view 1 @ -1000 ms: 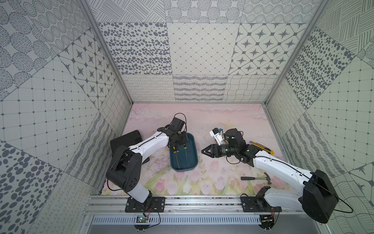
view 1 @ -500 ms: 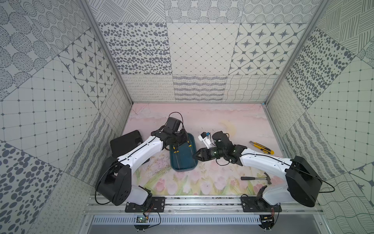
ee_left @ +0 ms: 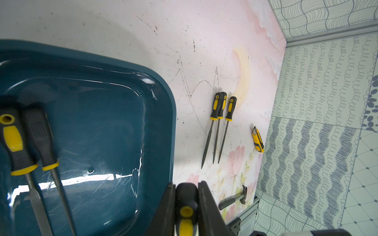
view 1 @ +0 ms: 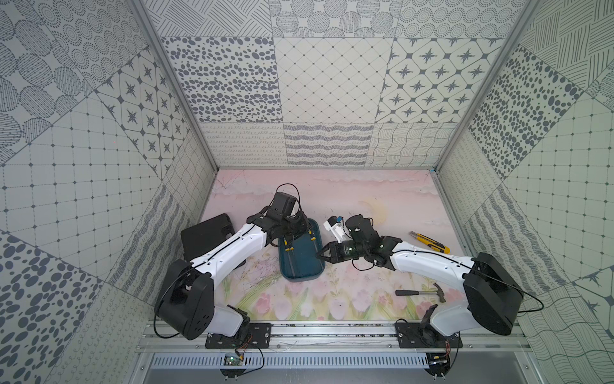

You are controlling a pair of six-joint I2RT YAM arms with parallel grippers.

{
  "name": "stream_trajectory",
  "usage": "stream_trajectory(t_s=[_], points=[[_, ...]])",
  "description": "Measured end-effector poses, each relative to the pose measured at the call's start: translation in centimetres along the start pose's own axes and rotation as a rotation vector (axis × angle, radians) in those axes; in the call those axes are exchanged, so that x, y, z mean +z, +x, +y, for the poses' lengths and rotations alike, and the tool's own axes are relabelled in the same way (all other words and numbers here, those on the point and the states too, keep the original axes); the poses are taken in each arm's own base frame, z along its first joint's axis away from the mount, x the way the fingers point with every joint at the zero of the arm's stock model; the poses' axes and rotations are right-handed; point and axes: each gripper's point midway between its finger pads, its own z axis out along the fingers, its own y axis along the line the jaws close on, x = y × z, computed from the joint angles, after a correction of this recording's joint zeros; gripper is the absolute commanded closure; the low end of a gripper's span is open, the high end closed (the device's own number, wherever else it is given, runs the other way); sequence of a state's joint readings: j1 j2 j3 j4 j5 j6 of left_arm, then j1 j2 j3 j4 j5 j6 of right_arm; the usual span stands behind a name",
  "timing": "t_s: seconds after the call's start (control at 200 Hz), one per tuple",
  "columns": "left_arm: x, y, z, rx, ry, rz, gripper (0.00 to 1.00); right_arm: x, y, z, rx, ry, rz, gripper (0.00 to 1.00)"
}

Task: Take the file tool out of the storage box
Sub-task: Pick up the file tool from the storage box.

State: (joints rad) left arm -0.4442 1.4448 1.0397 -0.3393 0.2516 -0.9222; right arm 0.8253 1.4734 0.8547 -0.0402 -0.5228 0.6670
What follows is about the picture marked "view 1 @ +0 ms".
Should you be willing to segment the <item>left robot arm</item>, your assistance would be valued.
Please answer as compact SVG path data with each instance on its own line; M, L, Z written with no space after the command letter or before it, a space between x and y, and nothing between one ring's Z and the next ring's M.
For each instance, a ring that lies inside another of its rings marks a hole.
M246 344L249 316L238 308L217 305L215 289L248 257L274 240L291 249L295 239L311 230L300 197L277 191L269 205L249 216L222 244L189 262L177 260L169 266L153 319L161 319L188 340L207 333L231 339L238 347Z

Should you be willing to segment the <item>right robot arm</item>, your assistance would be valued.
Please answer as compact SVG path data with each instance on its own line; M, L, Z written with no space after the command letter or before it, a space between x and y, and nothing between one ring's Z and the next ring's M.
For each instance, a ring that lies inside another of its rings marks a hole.
M318 252L322 261L335 264L364 259L374 267L421 275L460 291L460 301L427 311L426 326L438 334L449 337L478 327L493 334L511 334L524 291L491 254L454 256L380 236L371 220L361 214L347 220L332 216L324 228L335 240Z

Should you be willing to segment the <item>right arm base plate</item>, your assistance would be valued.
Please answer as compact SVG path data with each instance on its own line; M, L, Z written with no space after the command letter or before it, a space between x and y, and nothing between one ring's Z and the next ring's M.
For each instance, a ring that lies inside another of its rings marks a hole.
M394 323L395 333L401 349L451 349L462 348L459 335L442 336L431 326L420 323L408 323L399 319Z

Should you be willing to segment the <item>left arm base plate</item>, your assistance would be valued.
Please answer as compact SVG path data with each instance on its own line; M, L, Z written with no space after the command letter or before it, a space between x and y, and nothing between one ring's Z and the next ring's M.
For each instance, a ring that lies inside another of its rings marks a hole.
M206 349L268 349L270 346L272 324L250 323L241 326L233 336L223 334L209 334L206 340Z

